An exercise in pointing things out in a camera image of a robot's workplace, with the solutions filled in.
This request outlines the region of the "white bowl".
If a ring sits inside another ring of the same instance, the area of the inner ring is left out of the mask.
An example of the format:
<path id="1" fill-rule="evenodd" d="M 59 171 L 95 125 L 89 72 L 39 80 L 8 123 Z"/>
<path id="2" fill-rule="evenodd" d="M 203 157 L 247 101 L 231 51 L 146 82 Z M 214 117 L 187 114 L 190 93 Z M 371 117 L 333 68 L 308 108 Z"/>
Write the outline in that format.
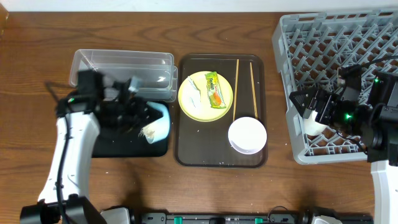
<path id="1" fill-rule="evenodd" d="M 228 129 L 228 141 L 231 147 L 245 155 L 260 152 L 267 143 L 265 126 L 252 117 L 242 117 L 232 122 Z"/>

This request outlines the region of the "grey dishwasher rack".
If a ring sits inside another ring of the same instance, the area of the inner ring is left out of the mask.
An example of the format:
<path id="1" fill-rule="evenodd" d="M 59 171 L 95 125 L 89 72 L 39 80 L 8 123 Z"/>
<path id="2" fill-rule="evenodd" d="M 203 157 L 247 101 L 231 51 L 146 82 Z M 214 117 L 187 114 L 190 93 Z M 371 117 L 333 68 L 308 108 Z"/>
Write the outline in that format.
<path id="1" fill-rule="evenodd" d="M 397 55 L 397 9 L 284 15 L 272 36 L 277 71 L 286 95 L 313 86 L 341 93 L 338 69 Z M 292 153 L 301 165 L 364 161 L 349 139 L 325 128 L 305 134 L 302 117 L 287 100 Z"/>

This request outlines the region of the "right wooden chopstick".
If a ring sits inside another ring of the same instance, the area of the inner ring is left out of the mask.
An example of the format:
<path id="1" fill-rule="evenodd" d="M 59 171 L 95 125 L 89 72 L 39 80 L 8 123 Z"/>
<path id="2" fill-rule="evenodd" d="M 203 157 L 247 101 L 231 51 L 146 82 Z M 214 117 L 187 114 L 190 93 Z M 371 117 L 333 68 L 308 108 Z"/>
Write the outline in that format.
<path id="1" fill-rule="evenodd" d="M 249 63 L 249 68 L 250 68 L 250 76 L 251 76 L 251 90 L 252 90 L 254 117 L 255 117 L 255 119 L 258 119 L 257 102 L 256 102 L 256 90 L 255 90 L 255 85 L 254 85 L 254 73 L 253 73 L 252 62 Z"/>

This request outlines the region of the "wooden chopstick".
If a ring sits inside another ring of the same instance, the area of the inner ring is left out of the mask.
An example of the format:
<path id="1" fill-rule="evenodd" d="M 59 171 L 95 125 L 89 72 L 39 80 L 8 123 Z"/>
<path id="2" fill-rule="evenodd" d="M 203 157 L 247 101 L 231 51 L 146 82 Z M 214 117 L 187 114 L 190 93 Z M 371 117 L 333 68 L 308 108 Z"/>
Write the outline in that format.
<path id="1" fill-rule="evenodd" d="M 237 100 L 237 90 L 238 90 L 238 78 L 239 78 L 239 59 L 236 60 L 236 73 L 235 73 L 235 83 L 234 83 L 234 98 L 233 98 L 233 121 L 236 119 L 236 100 Z"/>
<path id="2" fill-rule="evenodd" d="M 249 68 L 250 68 L 250 76 L 251 76 L 251 90 L 252 90 L 254 117 L 255 117 L 255 119 L 258 119 L 257 102 L 256 102 L 256 90 L 255 90 L 255 85 L 254 85 L 254 73 L 253 73 L 252 62 L 249 63 Z"/>

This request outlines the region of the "green snack wrapper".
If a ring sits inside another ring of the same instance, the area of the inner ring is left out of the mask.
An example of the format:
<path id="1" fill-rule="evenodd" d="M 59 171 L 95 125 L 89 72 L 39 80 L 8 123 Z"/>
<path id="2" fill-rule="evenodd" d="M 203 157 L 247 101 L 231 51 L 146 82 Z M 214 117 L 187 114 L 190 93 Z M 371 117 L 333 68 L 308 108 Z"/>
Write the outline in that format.
<path id="1" fill-rule="evenodd" d="M 226 108 L 223 95 L 220 89 L 220 81 L 216 72 L 205 74 L 207 95 L 210 105 L 214 109 Z"/>

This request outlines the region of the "left wooden chopstick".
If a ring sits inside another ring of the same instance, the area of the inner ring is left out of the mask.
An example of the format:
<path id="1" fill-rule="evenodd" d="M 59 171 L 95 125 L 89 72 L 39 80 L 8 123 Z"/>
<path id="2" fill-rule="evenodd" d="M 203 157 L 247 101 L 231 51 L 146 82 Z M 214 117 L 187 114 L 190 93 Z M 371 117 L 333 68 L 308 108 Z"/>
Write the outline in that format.
<path id="1" fill-rule="evenodd" d="M 233 98 L 233 121 L 236 119 L 236 100 L 237 100 L 237 90 L 238 90 L 238 78 L 239 78 L 239 59 L 236 60 L 236 73 L 235 73 L 235 83 L 234 83 L 234 98 Z"/>

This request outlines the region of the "black waste tray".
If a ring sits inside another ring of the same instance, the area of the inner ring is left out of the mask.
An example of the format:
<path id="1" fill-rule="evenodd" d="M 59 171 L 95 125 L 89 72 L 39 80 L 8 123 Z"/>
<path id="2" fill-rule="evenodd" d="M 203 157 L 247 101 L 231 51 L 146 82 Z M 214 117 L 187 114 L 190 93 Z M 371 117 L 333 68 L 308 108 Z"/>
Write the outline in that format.
<path id="1" fill-rule="evenodd" d="M 114 128 L 101 127 L 92 158 L 160 157 L 167 152 L 170 131 L 165 139 L 149 144 L 144 136 L 139 136 L 140 130 L 137 128 L 122 132 Z"/>

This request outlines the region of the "light blue bowl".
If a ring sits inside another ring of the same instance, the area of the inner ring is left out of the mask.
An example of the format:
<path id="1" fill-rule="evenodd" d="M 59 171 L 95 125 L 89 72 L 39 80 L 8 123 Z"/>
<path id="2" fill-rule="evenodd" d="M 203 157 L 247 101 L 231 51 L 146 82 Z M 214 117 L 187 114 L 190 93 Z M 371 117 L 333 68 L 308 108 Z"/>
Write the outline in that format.
<path id="1" fill-rule="evenodd" d="M 170 115 L 168 108 L 161 104 L 148 101 L 147 105 L 161 113 L 161 117 L 141 129 L 141 134 L 146 138 L 149 144 L 164 140 L 170 131 Z"/>

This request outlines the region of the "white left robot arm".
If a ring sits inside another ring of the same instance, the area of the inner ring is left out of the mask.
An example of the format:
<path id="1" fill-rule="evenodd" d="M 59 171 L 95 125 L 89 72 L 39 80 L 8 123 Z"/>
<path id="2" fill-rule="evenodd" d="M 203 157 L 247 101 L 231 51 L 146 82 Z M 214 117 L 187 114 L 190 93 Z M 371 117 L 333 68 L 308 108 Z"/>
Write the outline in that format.
<path id="1" fill-rule="evenodd" d="M 119 94 L 105 99 L 104 76 L 78 72 L 76 89 L 57 98 L 57 142 L 47 181 L 35 205 L 21 210 L 20 223 L 132 223 L 126 207 L 99 212 L 89 200 L 90 165 L 101 127 L 138 129 L 153 144 L 170 131 L 168 108 L 136 96 L 139 82 L 114 82 Z"/>

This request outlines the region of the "yellow plate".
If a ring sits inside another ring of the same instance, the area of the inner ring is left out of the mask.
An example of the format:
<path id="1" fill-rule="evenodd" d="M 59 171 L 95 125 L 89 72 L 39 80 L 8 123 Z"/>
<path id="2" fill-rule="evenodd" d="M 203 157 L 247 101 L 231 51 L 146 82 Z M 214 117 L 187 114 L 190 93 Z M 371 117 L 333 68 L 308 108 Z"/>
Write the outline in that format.
<path id="1" fill-rule="evenodd" d="M 178 103 L 181 110 L 195 121 L 215 121 L 232 107 L 233 89 L 217 72 L 196 72 L 180 85 Z"/>

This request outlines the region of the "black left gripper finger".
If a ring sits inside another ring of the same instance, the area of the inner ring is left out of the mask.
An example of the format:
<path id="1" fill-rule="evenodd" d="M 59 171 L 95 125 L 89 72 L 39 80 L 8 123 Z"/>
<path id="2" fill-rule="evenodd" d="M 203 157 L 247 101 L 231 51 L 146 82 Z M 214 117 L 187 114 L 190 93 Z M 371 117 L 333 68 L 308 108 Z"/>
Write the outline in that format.
<path id="1" fill-rule="evenodd" d="M 145 101 L 141 105 L 141 116 L 142 117 L 163 117 L 163 112 L 161 110 L 162 104 Z"/>
<path id="2" fill-rule="evenodd" d="M 156 124 L 154 139 L 163 139 L 164 138 L 164 118 L 161 117 L 152 122 L 154 122 Z"/>

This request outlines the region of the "rice food waste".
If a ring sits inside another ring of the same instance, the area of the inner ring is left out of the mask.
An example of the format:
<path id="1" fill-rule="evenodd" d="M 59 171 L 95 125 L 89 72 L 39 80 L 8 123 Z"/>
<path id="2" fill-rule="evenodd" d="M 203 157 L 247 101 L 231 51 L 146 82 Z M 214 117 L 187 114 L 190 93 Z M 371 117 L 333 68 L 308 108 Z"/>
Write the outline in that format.
<path id="1" fill-rule="evenodd" d="M 154 122 L 149 123 L 141 128 L 138 136 L 145 137 L 147 141 L 152 141 L 155 136 L 155 129 L 156 129 L 156 124 Z"/>

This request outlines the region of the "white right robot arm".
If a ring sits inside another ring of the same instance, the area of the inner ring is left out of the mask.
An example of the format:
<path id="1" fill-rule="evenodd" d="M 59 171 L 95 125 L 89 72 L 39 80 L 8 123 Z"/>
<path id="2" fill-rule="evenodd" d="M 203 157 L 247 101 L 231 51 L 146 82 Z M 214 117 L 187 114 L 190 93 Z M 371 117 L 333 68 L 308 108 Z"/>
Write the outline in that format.
<path id="1" fill-rule="evenodd" d="M 289 95 L 302 118 L 316 113 L 316 123 L 333 128 L 339 136 L 346 134 L 365 153 L 371 163 L 375 223 L 397 223 L 397 74 L 377 71 L 367 103 L 359 104 L 358 98 L 363 69 L 394 58 L 341 68 L 341 93 L 311 87 Z"/>

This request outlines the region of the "clear plastic container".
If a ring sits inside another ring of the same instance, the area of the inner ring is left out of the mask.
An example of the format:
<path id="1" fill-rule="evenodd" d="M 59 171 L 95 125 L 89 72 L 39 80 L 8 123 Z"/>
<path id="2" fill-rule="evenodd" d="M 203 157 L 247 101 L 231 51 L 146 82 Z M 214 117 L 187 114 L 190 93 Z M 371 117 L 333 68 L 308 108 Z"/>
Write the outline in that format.
<path id="1" fill-rule="evenodd" d="M 138 78 L 138 97 L 149 101 L 171 103 L 177 97 L 178 68 L 174 56 L 166 52 L 129 50 L 80 49 L 74 54 L 69 84 L 78 84 L 78 72 L 94 70 L 104 75 L 104 93 L 108 100 L 118 95 L 114 82 Z"/>

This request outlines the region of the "dark brown serving tray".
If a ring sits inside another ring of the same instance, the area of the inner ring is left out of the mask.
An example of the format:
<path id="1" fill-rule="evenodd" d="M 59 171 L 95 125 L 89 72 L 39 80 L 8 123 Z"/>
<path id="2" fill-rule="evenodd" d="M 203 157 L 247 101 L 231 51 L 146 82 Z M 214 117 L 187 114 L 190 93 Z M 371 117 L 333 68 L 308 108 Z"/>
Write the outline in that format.
<path id="1" fill-rule="evenodd" d="M 189 75 L 209 71 L 217 72 L 233 89 L 236 60 L 239 59 L 236 118 L 254 118 L 249 63 L 252 62 L 258 119 L 266 124 L 266 94 L 264 64 L 256 55 L 247 54 L 188 54 L 180 61 L 179 81 Z M 233 106 L 222 118 L 200 122 L 189 118 L 181 108 L 176 110 L 175 150 L 176 160 L 192 167 L 257 168 L 267 161 L 267 148 L 258 153 L 245 155 L 235 151 L 228 141 L 228 129 L 233 122 Z"/>

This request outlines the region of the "white plastic cup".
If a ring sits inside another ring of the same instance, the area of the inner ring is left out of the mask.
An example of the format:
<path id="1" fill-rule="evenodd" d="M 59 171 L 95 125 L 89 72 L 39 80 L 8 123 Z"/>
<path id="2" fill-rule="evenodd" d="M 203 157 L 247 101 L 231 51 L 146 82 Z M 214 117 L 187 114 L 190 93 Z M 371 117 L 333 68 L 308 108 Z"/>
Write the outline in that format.
<path id="1" fill-rule="evenodd" d="M 317 114 L 318 113 L 316 111 L 312 111 L 309 118 L 303 119 L 305 134 L 310 136 L 318 136 L 327 128 L 327 125 L 315 121 Z"/>

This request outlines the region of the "white tissue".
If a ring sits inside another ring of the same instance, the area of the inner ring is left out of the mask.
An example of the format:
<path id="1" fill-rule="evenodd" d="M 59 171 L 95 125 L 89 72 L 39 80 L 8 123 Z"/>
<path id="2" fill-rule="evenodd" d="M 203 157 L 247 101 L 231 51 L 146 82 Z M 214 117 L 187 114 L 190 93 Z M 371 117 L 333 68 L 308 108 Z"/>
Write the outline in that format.
<path id="1" fill-rule="evenodd" d="M 199 89 L 197 88 L 195 82 L 192 80 L 190 76 L 187 77 L 187 80 L 189 82 L 188 86 L 188 96 L 192 102 L 192 105 L 196 109 L 201 109 L 201 94 Z"/>

